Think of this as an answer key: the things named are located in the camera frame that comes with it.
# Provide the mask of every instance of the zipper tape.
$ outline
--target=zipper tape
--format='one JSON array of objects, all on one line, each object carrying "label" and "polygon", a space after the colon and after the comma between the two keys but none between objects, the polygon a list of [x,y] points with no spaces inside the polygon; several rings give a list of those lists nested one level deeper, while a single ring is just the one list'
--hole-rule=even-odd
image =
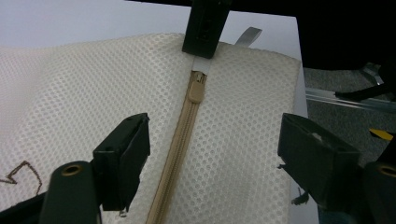
[{"label": "zipper tape", "polygon": [[163,223],[177,182],[178,173],[190,142],[199,104],[204,100],[205,78],[202,72],[191,72],[174,138],[168,152],[163,174],[146,223]]},{"label": "zipper tape", "polygon": [[261,33],[261,29],[250,26],[246,29],[244,33],[241,34],[235,45],[241,47],[249,47],[251,44],[253,44],[254,41],[257,40],[257,38],[259,38]]}]

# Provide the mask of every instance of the gray floor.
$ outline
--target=gray floor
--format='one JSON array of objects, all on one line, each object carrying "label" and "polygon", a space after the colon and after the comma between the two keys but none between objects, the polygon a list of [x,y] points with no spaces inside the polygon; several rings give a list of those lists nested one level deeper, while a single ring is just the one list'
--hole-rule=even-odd
[{"label": "gray floor", "polygon": [[[305,85],[325,91],[358,91],[372,87],[360,71],[304,69]],[[388,100],[387,95],[376,97]],[[308,117],[361,151],[360,165],[375,161],[388,141],[372,137],[370,128],[396,133],[396,114],[307,101]],[[349,223],[347,216],[319,210],[320,224]]]}]

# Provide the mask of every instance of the beige zipper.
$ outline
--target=beige zipper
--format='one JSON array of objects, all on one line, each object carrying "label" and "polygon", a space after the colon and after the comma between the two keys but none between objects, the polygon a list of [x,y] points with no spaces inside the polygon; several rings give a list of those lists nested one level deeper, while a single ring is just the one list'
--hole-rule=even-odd
[{"label": "beige zipper", "polygon": [[146,223],[163,223],[177,182],[199,104],[204,100],[206,75],[191,72],[189,88],[177,123],[175,135],[161,176],[160,185],[154,197]]}]

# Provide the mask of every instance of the metal bar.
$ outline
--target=metal bar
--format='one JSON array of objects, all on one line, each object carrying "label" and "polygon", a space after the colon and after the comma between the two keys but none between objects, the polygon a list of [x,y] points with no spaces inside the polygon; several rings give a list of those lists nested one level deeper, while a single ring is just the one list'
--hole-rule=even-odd
[{"label": "metal bar", "polygon": [[334,91],[323,91],[312,88],[305,88],[306,100],[317,101],[333,105],[342,105],[358,109],[396,113],[396,104],[391,101],[383,101],[369,98],[362,101],[350,101],[335,97]]}]

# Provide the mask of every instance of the white mesh fabric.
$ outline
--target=white mesh fabric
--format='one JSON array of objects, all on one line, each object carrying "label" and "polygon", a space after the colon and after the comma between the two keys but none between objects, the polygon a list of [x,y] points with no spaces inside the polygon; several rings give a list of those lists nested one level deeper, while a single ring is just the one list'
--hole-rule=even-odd
[{"label": "white mesh fabric", "polygon": [[[55,168],[89,161],[122,119],[148,112],[151,155],[128,217],[102,213],[104,223],[144,223],[190,77],[182,42],[143,35],[0,49],[0,179],[29,161],[46,191]],[[298,68],[284,55],[219,45],[168,223],[287,223],[289,178],[276,169],[276,147]],[[0,210],[35,196],[32,171],[14,178],[17,185],[0,183]]]},{"label": "white mesh fabric", "polygon": [[218,46],[167,223],[288,223],[290,182],[276,151],[299,67],[278,53]]},{"label": "white mesh fabric", "polygon": [[[151,155],[124,219],[144,223],[190,78],[193,57],[181,52],[182,42],[182,35],[143,35],[54,49],[1,49],[0,179],[28,161],[43,181],[40,192],[46,191],[54,169],[90,161],[123,119],[148,112]],[[35,196],[38,180],[29,169],[13,177],[17,185],[0,183],[0,210]],[[117,213],[102,215],[105,223],[120,219]]]}]

